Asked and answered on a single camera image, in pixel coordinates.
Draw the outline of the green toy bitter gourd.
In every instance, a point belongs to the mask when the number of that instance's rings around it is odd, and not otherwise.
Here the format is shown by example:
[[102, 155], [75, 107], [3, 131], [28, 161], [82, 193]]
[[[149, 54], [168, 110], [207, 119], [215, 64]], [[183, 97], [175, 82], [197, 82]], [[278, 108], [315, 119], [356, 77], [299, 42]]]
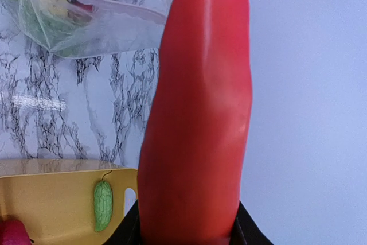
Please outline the green toy bitter gourd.
[[113, 193], [112, 188], [105, 176], [112, 173], [105, 173], [102, 179], [96, 184], [94, 189], [94, 214], [95, 214], [95, 231], [101, 232], [110, 224], [113, 213]]

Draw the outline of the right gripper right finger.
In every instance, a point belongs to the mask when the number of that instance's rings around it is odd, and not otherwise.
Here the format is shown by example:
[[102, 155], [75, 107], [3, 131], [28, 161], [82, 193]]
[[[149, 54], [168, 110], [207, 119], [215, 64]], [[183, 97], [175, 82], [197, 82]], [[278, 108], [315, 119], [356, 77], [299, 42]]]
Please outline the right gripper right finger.
[[242, 203], [233, 224], [230, 245], [273, 245], [261, 232]]

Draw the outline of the red toy tomato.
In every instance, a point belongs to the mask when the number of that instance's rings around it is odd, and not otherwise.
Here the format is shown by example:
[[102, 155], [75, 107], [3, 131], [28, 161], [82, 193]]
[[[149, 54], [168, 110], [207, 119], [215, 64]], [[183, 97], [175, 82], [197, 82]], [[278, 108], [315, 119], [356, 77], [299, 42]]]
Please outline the red toy tomato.
[[78, 0], [68, 0], [68, 2], [78, 8], [81, 8], [89, 13], [93, 12], [93, 5], [83, 4]]

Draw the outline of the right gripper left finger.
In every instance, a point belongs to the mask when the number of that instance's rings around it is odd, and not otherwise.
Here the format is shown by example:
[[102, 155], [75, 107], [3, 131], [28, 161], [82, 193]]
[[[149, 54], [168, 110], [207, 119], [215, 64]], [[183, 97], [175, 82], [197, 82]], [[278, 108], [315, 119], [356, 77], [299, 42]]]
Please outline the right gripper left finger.
[[138, 200], [103, 245], [141, 245]]

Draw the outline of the red toy fruit front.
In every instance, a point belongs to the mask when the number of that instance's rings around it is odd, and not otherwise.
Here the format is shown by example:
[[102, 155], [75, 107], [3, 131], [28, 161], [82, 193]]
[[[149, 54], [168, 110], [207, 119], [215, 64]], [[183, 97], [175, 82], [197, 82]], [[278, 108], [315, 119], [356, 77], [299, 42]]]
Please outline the red toy fruit front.
[[20, 220], [6, 220], [1, 223], [1, 244], [32, 244], [24, 224]]

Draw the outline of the yellow plastic basket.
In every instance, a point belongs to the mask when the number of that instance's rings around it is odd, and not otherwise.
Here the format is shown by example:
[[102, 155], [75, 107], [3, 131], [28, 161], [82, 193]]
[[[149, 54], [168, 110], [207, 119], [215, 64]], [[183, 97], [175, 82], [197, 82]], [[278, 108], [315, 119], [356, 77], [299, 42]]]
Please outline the yellow plastic basket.
[[[18, 219], [34, 244], [103, 244], [126, 215], [126, 191], [137, 191], [135, 169], [86, 170], [1, 177], [1, 219]], [[113, 213], [95, 231], [94, 190], [107, 181]]]

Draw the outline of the clear zip top bag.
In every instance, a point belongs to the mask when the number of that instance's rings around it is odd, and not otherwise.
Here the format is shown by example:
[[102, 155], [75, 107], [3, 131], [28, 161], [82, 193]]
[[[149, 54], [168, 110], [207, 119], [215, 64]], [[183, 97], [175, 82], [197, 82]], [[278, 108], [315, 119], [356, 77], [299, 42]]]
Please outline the clear zip top bag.
[[26, 36], [65, 58], [157, 48], [172, 0], [78, 0], [89, 13], [68, 2], [61, 18], [40, 8], [39, 0], [1, 0]]

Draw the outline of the orange toy carrot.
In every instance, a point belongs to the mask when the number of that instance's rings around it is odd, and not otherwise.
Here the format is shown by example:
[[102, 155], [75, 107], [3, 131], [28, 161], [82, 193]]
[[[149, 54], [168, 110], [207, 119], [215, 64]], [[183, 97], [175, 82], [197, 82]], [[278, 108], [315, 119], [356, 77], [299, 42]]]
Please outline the orange toy carrot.
[[145, 244], [228, 244], [251, 107], [248, 0], [173, 0], [138, 167]]

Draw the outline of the yellow toy lemon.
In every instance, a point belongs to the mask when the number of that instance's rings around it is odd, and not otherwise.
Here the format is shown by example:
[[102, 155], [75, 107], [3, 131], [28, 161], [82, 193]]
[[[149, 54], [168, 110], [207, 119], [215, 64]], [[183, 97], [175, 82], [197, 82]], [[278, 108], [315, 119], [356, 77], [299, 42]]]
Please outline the yellow toy lemon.
[[51, 15], [55, 15], [61, 18], [67, 18], [68, 16], [68, 1], [67, 0], [39, 0], [40, 8], [43, 11], [47, 11]]

